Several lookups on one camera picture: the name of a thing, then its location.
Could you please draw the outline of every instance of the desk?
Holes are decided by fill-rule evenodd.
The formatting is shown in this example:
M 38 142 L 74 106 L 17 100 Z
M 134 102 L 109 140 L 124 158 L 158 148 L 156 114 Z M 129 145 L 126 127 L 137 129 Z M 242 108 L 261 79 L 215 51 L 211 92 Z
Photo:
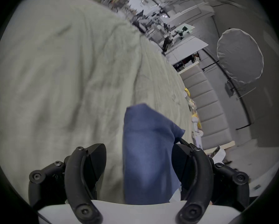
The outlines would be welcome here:
M 179 43 L 175 43 L 173 47 L 167 50 L 165 56 L 173 65 L 206 46 L 208 46 L 207 43 L 194 37 L 193 35 L 190 35 L 189 37 L 181 40 Z

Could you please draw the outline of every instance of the gray blanket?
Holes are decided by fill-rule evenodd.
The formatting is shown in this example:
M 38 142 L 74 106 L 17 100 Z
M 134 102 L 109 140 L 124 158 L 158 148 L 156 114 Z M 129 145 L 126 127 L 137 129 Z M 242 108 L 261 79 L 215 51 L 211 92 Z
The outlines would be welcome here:
M 146 103 L 186 132 L 174 68 L 128 21 L 89 0 L 26 0 L 0 41 L 0 165 L 28 200 L 28 175 L 81 145 L 104 143 L 98 198 L 124 203 L 126 107 Z

